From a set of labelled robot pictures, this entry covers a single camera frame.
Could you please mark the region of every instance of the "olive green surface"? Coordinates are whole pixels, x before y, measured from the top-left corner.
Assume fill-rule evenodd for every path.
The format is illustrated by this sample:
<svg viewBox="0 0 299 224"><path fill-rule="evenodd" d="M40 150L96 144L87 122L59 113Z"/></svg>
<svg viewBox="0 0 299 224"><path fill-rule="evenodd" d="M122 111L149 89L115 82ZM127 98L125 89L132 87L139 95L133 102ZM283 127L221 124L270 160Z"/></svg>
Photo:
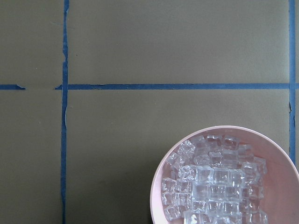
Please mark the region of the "olive green surface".
<svg viewBox="0 0 299 224"><path fill-rule="evenodd" d="M69 91L67 223L151 223L160 160L205 127L248 127L288 152L287 99L288 90Z"/></svg>

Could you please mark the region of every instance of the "grid line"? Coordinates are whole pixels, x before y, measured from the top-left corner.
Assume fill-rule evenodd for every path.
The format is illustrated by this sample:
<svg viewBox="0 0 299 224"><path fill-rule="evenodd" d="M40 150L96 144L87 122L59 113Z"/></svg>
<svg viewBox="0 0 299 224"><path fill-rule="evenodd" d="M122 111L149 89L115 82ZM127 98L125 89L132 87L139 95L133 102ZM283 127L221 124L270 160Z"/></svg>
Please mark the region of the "grid line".
<svg viewBox="0 0 299 224"><path fill-rule="evenodd" d="M69 84L69 90L288 90L288 83Z"/></svg>
<svg viewBox="0 0 299 224"><path fill-rule="evenodd" d="M290 159L296 164L296 60L295 60L295 0L289 0L289 58L290 58L290 115L289 115L289 137L290 137Z"/></svg>
<svg viewBox="0 0 299 224"><path fill-rule="evenodd" d="M66 147L67 147L67 128L66 128L66 110L68 96L68 43L66 18L69 10L69 0L64 0L64 28L63 28L63 54L64 62L62 67L62 121L61 121L61 176L60 192L62 200L62 224L65 224L65 206L66 206Z"/></svg>

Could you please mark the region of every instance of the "blue tape strip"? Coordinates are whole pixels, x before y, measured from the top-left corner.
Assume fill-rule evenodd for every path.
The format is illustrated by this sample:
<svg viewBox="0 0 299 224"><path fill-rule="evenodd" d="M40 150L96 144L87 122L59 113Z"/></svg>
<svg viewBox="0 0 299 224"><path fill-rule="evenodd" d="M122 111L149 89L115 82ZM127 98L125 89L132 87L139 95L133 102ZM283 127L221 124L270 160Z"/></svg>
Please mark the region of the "blue tape strip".
<svg viewBox="0 0 299 224"><path fill-rule="evenodd" d="M0 85L0 90L25 90L25 87L14 85L14 84L3 84Z"/></svg>
<svg viewBox="0 0 299 224"><path fill-rule="evenodd" d="M70 84L69 90L257 90L289 89L285 83L227 83L227 84Z"/></svg>
<svg viewBox="0 0 299 224"><path fill-rule="evenodd" d="M69 0L64 0L64 38L63 38L63 54L64 62L62 66L62 122L61 122L61 177L60 190L62 198L62 223L65 224L65 198L66 198L66 109L67 109L67 93L68 93L68 44L66 18L69 10Z"/></svg>
<svg viewBox="0 0 299 224"><path fill-rule="evenodd" d="M296 52L295 52L295 0L289 0L290 41L290 159L296 163Z"/></svg>

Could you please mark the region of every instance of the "fake ice cube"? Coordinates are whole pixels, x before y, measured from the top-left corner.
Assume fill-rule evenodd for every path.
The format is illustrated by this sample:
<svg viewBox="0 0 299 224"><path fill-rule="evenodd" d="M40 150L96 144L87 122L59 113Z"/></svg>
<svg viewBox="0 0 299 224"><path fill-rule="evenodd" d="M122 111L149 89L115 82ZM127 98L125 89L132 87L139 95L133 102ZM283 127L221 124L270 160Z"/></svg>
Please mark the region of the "fake ice cube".
<svg viewBox="0 0 299 224"><path fill-rule="evenodd" d="M240 139L229 135L224 135L221 139L222 145L229 150L237 150L239 147L239 142Z"/></svg>
<svg viewBox="0 0 299 224"><path fill-rule="evenodd" d="M225 186L224 185L210 185L210 199L224 201Z"/></svg>
<svg viewBox="0 0 299 224"><path fill-rule="evenodd" d="M192 181L196 176L196 170L195 168L186 165L178 170L178 176L183 181Z"/></svg>
<svg viewBox="0 0 299 224"><path fill-rule="evenodd" d="M220 169L215 168L213 173L213 183L214 184L228 184L228 170L227 169Z"/></svg>
<svg viewBox="0 0 299 224"><path fill-rule="evenodd" d="M222 166L222 154L220 152L209 152L210 164L213 167L221 167Z"/></svg>
<svg viewBox="0 0 299 224"><path fill-rule="evenodd" d="M164 192L162 193L161 197L162 197L162 204L163 205L171 205L173 204L173 193L169 193L169 192Z"/></svg>
<svg viewBox="0 0 299 224"><path fill-rule="evenodd" d="M168 206L164 209L164 214L167 221L172 221L181 217L178 206Z"/></svg>
<svg viewBox="0 0 299 224"><path fill-rule="evenodd" d="M192 197L196 199L209 198L209 186L206 183L192 181Z"/></svg>
<svg viewBox="0 0 299 224"><path fill-rule="evenodd" d="M182 157L176 153L171 153L166 162L170 164L171 168L175 168L176 170L185 164Z"/></svg>
<svg viewBox="0 0 299 224"><path fill-rule="evenodd" d="M175 205L191 205L191 194L190 193L174 193L173 194L173 203Z"/></svg>
<svg viewBox="0 0 299 224"><path fill-rule="evenodd" d="M189 141L186 140L182 142L178 148L178 154L181 156L187 156L189 158L193 157L195 146Z"/></svg>
<svg viewBox="0 0 299 224"><path fill-rule="evenodd" d="M163 178L161 182L161 190L162 191L174 191L177 185L177 181L173 180L169 177Z"/></svg>

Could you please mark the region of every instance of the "clear plastic ice cube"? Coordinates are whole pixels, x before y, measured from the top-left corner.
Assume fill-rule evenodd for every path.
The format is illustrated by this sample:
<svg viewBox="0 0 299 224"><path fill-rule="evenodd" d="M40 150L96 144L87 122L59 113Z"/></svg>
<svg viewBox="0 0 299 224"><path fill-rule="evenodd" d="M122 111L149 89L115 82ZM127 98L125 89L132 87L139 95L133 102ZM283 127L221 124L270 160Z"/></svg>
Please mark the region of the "clear plastic ice cube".
<svg viewBox="0 0 299 224"><path fill-rule="evenodd" d="M254 162L243 162L241 169L245 173L245 184L255 184L261 177Z"/></svg>
<svg viewBox="0 0 299 224"><path fill-rule="evenodd" d="M190 206L189 205L179 205L179 212L181 213L181 217L184 218L184 212L187 210L190 210Z"/></svg>
<svg viewBox="0 0 299 224"><path fill-rule="evenodd" d="M176 153L171 153L166 162L170 164L171 168L176 170L185 165L185 162L182 160L181 156Z"/></svg>
<svg viewBox="0 0 299 224"><path fill-rule="evenodd" d="M219 200L208 200L206 210L208 215L219 216L223 213L223 202Z"/></svg>
<svg viewBox="0 0 299 224"><path fill-rule="evenodd" d="M251 184L249 185L249 197L250 198L263 198L263 187L257 185L257 184Z"/></svg>
<svg viewBox="0 0 299 224"><path fill-rule="evenodd" d="M239 203L238 202L224 202L223 203L223 213L229 214L229 215L239 213Z"/></svg>
<svg viewBox="0 0 299 224"><path fill-rule="evenodd" d="M199 213L191 210L184 212L184 224L203 224L200 221Z"/></svg>
<svg viewBox="0 0 299 224"><path fill-rule="evenodd" d="M239 145L238 147L239 160L241 162L252 162L254 155L252 153L252 146L248 144Z"/></svg>
<svg viewBox="0 0 299 224"><path fill-rule="evenodd" d="M170 193L170 192L162 193L162 195L161 195L162 204L163 205L172 205L173 204L173 199L174 199L173 196L174 196L174 194Z"/></svg>
<svg viewBox="0 0 299 224"><path fill-rule="evenodd" d="M237 151L224 149L222 152L222 167L236 169L239 166Z"/></svg>
<svg viewBox="0 0 299 224"><path fill-rule="evenodd" d="M193 158L193 162L195 165L199 165L199 166L210 165L211 163L208 154L195 156Z"/></svg>
<svg viewBox="0 0 299 224"><path fill-rule="evenodd" d="M164 214L165 214L167 221L169 221L169 222L181 217L179 207L175 206L175 205L168 206L166 209L164 209Z"/></svg>
<svg viewBox="0 0 299 224"><path fill-rule="evenodd" d="M195 180L199 182L204 182L204 183L211 183L214 169L212 169L210 166L196 166L196 176Z"/></svg>
<svg viewBox="0 0 299 224"><path fill-rule="evenodd" d="M228 169L215 168L213 172L213 184L229 184Z"/></svg>
<svg viewBox="0 0 299 224"><path fill-rule="evenodd" d="M229 136L229 135L224 135L221 139L222 145L229 149L229 150L237 150L239 147L240 139Z"/></svg>
<svg viewBox="0 0 299 224"><path fill-rule="evenodd" d="M268 224L268 216L262 210L248 215L249 224Z"/></svg>
<svg viewBox="0 0 299 224"><path fill-rule="evenodd" d="M177 181L169 177L163 178L161 181L161 190L162 191L174 191L177 185Z"/></svg>
<svg viewBox="0 0 299 224"><path fill-rule="evenodd" d="M208 135L206 136L207 144L208 144L210 147L221 146L221 139L222 139L222 136L221 136L221 135L212 135L212 134L208 134Z"/></svg>
<svg viewBox="0 0 299 224"><path fill-rule="evenodd" d="M224 185L210 185L210 199L225 200L225 186Z"/></svg>
<svg viewBox="0 0 299 224"><path fill-rule="evenodd" d="M220 168L222 166L222 153L221 152L209 152L210 165Z"/></svg>
<svg viewBox="0 0 299 224"><path fill-rule="evenodd" d="M254 157L254 162L257 164L257 170L261 175L265 175L268 172L265 159Z"/></svg>
<svg viewBox="0 0 299 224"><path fill-rule="evenodd" d="M182 181L182 180L177 180L177 185L175 190L179 192L185 192L185 193L191 193L192 191L192 185L190 181Z"/></svg>
<svg viewBox="0 0 299 224"><path fill-rule="evenodd" d="M191 167L189 165L182 166L178 170L178 176L183 181L192 181L196 176L195 167Z"/></svg>
<svg viewBox="0 0 299 224"><path fill-rule="evenodd" d="M191 194L184 192L173 193L174 205L191 205Z"/></svg>
<svg viewBox="0 0 299 224"><path fill-rule="evenodd" d="M191 209L195 212L206 212L206 200L195 199L194 197L191 199Z"/></svg>
<svg viewBox="0 0 299 224"><path fill-rule="evenodd" d="M240 202L242 198L241 188L239 187L225 187L225 200L232 202Z"/></svg>
<svg viewBox="0 0 299 224"><path fill-rule="evenodd" d="M192 181L192 197L196 199L209 198L210 190L207 183Z"/></svg>
<svg viewBox="0 0 299 224"><path fill-rule="evenodd" d="M240 169L230 170L229 182L233 187L245 186L245 173Z"/></svg>
<svg viewBox="0 0 299 224"><path fill-rule="evenodd" d="M194 150L195 146L189 140L186 140L178 147L178 154L192 158Z"/></svg>

